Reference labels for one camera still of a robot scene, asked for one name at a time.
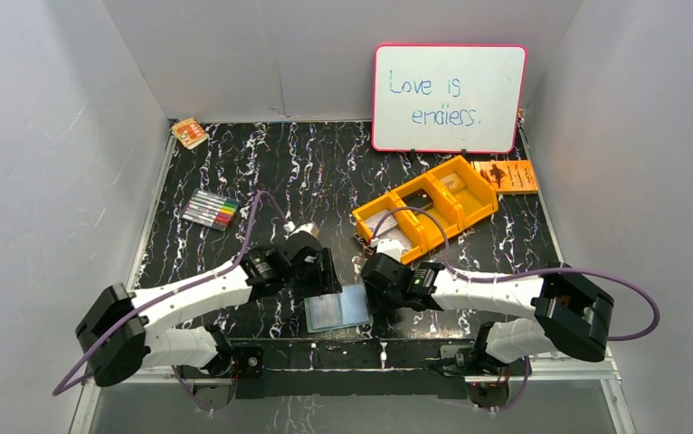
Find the green card holder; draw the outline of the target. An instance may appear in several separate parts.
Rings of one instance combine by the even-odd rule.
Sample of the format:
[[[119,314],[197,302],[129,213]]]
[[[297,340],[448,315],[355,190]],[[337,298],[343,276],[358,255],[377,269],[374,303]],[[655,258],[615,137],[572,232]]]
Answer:
[[[343,286],[340,293],[309,297],[304,300],[309,333],[320,333],[373,322],[365,286]]]

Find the white cards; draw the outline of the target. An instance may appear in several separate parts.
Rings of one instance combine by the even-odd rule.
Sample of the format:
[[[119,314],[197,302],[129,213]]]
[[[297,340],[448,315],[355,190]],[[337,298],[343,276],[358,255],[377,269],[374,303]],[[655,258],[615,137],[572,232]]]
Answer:
[[[376,239],[379,240],[395,240],[398,241],[404,250],[410,250],[412,244],[410,240],[405,236],[404,232],[401,230],[398,221],[393,215],[387,217],[382,223],[381,227],[377,230],[375,227],[378,222],[387,215],[387,210],[382,210],[377,214],[368,217],[365,220],[367,228],[372,232]]]

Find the orange divided bin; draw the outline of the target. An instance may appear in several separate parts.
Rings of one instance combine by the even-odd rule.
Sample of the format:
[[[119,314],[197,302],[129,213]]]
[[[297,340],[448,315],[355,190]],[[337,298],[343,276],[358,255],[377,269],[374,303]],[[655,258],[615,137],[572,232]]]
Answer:
[[[409,264],[498,210],[495,189],[456,156],[353,210],[356,236],[394,240]]]

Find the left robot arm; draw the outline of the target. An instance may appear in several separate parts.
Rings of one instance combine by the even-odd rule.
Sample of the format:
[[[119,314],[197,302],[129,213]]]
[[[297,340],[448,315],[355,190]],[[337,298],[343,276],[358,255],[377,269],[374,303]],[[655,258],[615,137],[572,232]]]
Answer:
[[[105,288],[75,334],[99,387],[124,382],[142,368],[191,366],[210,376],[244,371],[262,361],[254,347],[233,346],[220,327],[185,328],[184,322],[288,290],[301,300],[338,294],[342,286],[333,251],[299,229],[278,245],[246,249],[203,274],[157,288],[129,292]]]

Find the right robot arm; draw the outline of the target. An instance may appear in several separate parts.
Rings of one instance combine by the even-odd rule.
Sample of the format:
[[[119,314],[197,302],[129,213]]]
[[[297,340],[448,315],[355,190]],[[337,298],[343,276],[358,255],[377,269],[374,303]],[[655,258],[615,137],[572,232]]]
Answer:
[[[613,298],[575,269],[518,276],[464,271],[440,262],[412,268],[377,253],[362,267],[361,279],[382,310],[474,309],[509,316],[478,331],[472,361],[485,374],[534,354],[559,352],[590,363],[606,354]]]

